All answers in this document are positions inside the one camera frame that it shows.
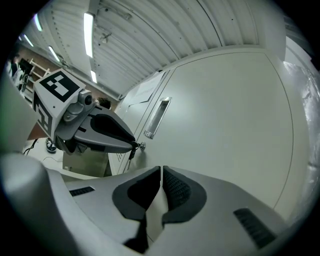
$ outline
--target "paper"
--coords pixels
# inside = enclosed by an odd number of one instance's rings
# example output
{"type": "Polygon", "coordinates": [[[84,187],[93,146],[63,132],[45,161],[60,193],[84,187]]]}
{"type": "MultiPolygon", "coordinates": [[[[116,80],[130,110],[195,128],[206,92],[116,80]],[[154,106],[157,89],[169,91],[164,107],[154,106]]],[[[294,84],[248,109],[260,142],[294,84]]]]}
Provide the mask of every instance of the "paper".
{"type": "Polygon", "coordinates": [[[145,81],[139,85],[139,89],[136,92],[135,96],[130,102],[130,105],[142,103],[142,102],[147,102],[152,93],[155,91],[157,85],[159,84],[162,76],[164,74],[158,74],[157,76],[151,78],[148,81],[145,81]]]}

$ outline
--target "ceiling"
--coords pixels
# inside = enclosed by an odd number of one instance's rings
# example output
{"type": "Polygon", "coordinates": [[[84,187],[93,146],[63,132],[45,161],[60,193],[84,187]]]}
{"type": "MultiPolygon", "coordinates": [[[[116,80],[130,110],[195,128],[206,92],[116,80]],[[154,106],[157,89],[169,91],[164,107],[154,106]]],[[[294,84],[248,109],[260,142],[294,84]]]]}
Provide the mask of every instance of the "ceiling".
{"type": "Polygon", "coordinates": [[[246,0],[53,0],[38,17],[42,31],[33,21],[24,31],[31,49],[55,62],[52,46],[88,80],[95,71],[96,86],[115,99],[184,57],[259,43],[246,0]],[[85,50],[85,12],[95,15],[93,58],[85,50]]]}

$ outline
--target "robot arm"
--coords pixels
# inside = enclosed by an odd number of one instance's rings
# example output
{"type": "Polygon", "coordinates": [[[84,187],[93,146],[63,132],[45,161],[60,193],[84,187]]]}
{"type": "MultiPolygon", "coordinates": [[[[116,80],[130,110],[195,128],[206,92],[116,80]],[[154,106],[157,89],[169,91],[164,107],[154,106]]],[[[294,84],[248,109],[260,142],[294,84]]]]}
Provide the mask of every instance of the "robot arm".
{"type": "Polygon", "coordinates": [[[33,109],[38,123],[67,154],[87,148],[134,157],[140,145],[129,127],[112,111],[99,106],[85,85],[63,69],[34,84],[33,109]]]}

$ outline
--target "black knob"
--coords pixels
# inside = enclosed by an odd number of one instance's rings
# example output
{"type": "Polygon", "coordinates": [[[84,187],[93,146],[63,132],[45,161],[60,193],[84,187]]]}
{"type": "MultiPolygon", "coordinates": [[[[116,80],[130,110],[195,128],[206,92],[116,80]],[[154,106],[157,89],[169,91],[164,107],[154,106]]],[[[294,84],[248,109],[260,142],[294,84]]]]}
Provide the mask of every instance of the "black knob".
{"type": "Polygon", "coordinates": [[[88,95],[87,97],[85,97],[84,103],[85,103],[86,105],[90,105],[90,104],[92,103],[92,96],[91,96],[91,95],[88,95]]]}

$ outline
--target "gray panel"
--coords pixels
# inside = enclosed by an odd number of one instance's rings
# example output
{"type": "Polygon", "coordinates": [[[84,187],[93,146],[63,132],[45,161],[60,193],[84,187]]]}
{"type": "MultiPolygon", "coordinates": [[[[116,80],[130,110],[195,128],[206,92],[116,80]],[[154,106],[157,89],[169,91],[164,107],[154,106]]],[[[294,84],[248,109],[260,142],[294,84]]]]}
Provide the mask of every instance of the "gray panel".
{"type": "Polygon", "coordinates": [[[151,168],[140,169],[124,175],[85,181],[68,182],[69,190],[91,186],[95,191],[75,196],[73,199],[89,219],[105,234],[118,243],[123,244],[136,236],[140,222],[124,218],[115,207],[112,194],[115,188],[129,181],[151,168]]]}
{"type": "Polygon", "coordinates": [[[275,234],[287,228],[277,213],[240,187],[192,171],[170,168],[199,183],[206,191],[207,200],[190,221],[165,224],[148,255],[244,256],[257,251],[234,215],[234,211],[241,208],[249,208],[275,234]]]}

